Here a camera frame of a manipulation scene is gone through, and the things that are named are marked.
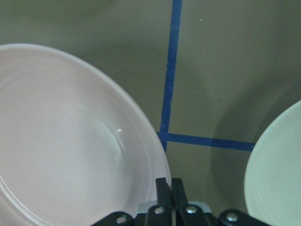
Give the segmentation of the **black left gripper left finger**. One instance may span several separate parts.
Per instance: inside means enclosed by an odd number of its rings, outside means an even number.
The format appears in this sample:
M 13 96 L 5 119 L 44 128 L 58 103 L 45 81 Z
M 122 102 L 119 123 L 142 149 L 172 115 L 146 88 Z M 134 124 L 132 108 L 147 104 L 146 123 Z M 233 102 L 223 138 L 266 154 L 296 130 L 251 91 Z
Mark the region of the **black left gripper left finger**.
M 145 226 L 171 226 L 172 201 L 166 178 L 156 179 L 157 204 L 148 209 Z

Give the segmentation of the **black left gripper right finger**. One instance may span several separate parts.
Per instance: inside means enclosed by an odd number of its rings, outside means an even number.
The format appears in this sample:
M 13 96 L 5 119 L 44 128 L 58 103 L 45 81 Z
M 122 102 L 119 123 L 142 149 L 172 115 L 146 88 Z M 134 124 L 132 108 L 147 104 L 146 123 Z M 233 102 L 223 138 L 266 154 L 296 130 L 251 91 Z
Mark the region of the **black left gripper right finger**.
M 188 201 L 183 182 L 180 178 L 172 178 L 172 198 L 175 208 L 176 226 L 211 226 L 208 218 L 210 207 L 199 201 Z

